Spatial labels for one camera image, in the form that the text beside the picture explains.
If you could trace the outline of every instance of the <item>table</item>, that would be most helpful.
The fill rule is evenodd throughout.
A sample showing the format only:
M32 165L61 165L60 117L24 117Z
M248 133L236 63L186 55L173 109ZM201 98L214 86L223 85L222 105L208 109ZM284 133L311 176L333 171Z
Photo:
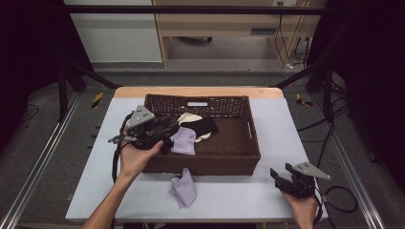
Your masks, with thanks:
M288 177L285 163L308 161L283 93L275 88L123 87L117 89L105 115L95 146L77 185L66 219L83 222L113 186L111 178L118 134L123 118L143 104L146 94L248 95L262 158L253 176L193 177L197 198L180 209L168 193L170 174L141 174L125 195L116 214L126 222L266 222L291 221L288 204L274 187L270 168Z

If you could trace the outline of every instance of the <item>clothing item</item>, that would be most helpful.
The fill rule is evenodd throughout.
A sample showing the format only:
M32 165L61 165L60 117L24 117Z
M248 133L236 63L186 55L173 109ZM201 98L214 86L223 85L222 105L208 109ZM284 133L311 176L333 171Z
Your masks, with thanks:
M194 122L194 121L198 121L201 119L203 119L203 118L199 115L191 114L191 113L184 113L179 117L178 122L179 122L179 125L181 125L183 122ZM210 136L211 136L211 133L207 133L205 135L198 136L196 138L195 142L200 142L202 140L209 139Z
M194 141L196 140L196 133L188 128L179 127L179 130L170 136L174 142L172 153L181 155L195 155Z
M181 126L193 130L196 133L196 137L219 131L217 124L215 124L212 117L203 117L202 119L193 122L183 122Z
M187 168L182 169L182 177L173 177L170 182L172 188L169 193L175 197L180 208L188 207L196 199L197 191L193 178Z

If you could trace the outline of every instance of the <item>floor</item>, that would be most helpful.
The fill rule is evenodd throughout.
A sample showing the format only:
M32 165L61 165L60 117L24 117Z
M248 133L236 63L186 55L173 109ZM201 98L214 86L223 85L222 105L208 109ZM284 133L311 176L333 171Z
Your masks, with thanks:
M174 40L166 69L131 66L129 70L118 72L115 68L104 66L97 72L117 84L127 86L266 87L300 71L301 63L292 70L279 68L274 54L269 51L265 39L214 37L211 43L206 43L204 39L179 38ZM337 75L334 78L344 84ZM283 89L297 129L323 118L319 111L322 92L308 94L305 90L307 80L303 78ZM0 155L2 223L7 213L15 213L14 218L19 219L13 225L16 228L78 228L78 225L65 220L64 216L114 94L113 90L100 86L92 79L86 78L86 82L88 89L84 94L75 94L69 90L70 99L77 102L77 107L69 124L65 129L62 128L62 137L54 148L47 145L47 142L53 131L60 128L57 126L57 85L52 84L31 95L31 105L23 117L25 121L13 133L11 142ZM100 92L104 92L104 96L97 109L92 109L94 98ZM302 96L304 102L312 102L313 106L297 103L297 94ZM335 104L336 109L343 106L344 99ZM345 164L347 160L341 158L343 152L349 159L349 166L354 168L355 175L359 177L360 187L364 188L366 197L358 198L360 208L351 214L328 207L332 222L337 228L405 228L403 193L383 164L370 162L367 145L350 118L350 110L343 111L336 115L334 133L326 144L320 167L333 179L331 182L320 181L319 185L321 191L325 192L332 185L351 188L357 181L345 168L348 164ZM299 132L311 163L317 162L329 127L328 122L323 122ZM44 156L43 150L47 147L53 150ZM32 178L30 173L32 168L38 168L35 163L39 158L43 158L45 163L42 164L42 170L38 170L38 177ZM353 207L352 197L345 191L334 190L330 193L330 199L331 203L341 208ZM13 204L16 200L21 200L16 202L20 203L18 206ZM368 216L371 209L374 210L372 216ZM382 222L372 225L370 219L372 222ZM283 223L268 225L268 228L279 227L286 226ZM330 228L331 224L324 220L317 227Z

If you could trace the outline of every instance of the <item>gray floor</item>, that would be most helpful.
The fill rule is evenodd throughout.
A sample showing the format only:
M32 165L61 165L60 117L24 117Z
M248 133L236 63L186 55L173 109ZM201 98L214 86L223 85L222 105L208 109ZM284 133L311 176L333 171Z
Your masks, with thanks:
M278 68L274 55L262 50L269 50L269 45L264 39L214 37L212 43L206 44L201 40L182 38L175 40L173 44L167 69L131 67L130 70L118 73L117 69L103 68L99 73L117 84L126 86L265 87L274 85L299 71L298 67L292 71ZM89 85L88 90L80 94L77 109L21 215L20 228L75 226L64 219L70 203L69 195L75 192L95 142L97 127L101 125L114 94L113 90L101 87L91 79L86 78L86 81ZM307 94L305 82L304 78L283 89L297 129L322 118L316 107L296 103L297 93L301 94L305 101L312 101L320 94ZM104 92L104 96L97 109L91 109L98 92ZM0 155L1 216L11 208L56 125L57 85L52 84L33 93L29 103L39 108L38 114L29 121L21 123L13 133L13 139ZM337 104L336 108L343 105L344 101ZM35 108L30 107L25 117L30 117L34 113ZM341 114L335 119L335 129L334 134L341 140L385 227L405 228L405 218L402 217L405 212L405 196L383 164L370 162L368 148L358 133L355 123L348 115ZM319 157L322 142L308 141L323 140L326 133L324 125L299 133L309 160L313 164L316 164ZM332 185L350 187L337 160L336 150L330 143L327 144L321 169L332 177L331 181L320 181L321 191L325 192ZM352 206L351 198L344 192L331 193L330 198L343 208ZM362 209L345 214L329 208L329 213L338 228L369 228ZM284 225L271 225L271 228L277 227L284 227ZM319 223L318 227L328 228L330 224L325 220Z

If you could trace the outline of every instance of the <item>gripper camera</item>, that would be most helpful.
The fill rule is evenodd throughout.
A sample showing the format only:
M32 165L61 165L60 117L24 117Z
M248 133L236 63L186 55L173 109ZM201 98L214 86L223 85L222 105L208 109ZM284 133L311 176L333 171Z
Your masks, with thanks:
M330 176L308 162L292 166L286 163L286 170L291 173L291 181L270 169L270 175L275 179L276 188L295 198L309 198L315 195L315 178L330 179Z
M179 130L179 122L171 122L171 115L165 115L160 118L155 117L144 106L137 106L137 109L125 119L127 128L126 135L116 136L110 139L110 142L128 140L141 150L149 150L159 141L163 141L162 152L165 153L173 146L170 136Z

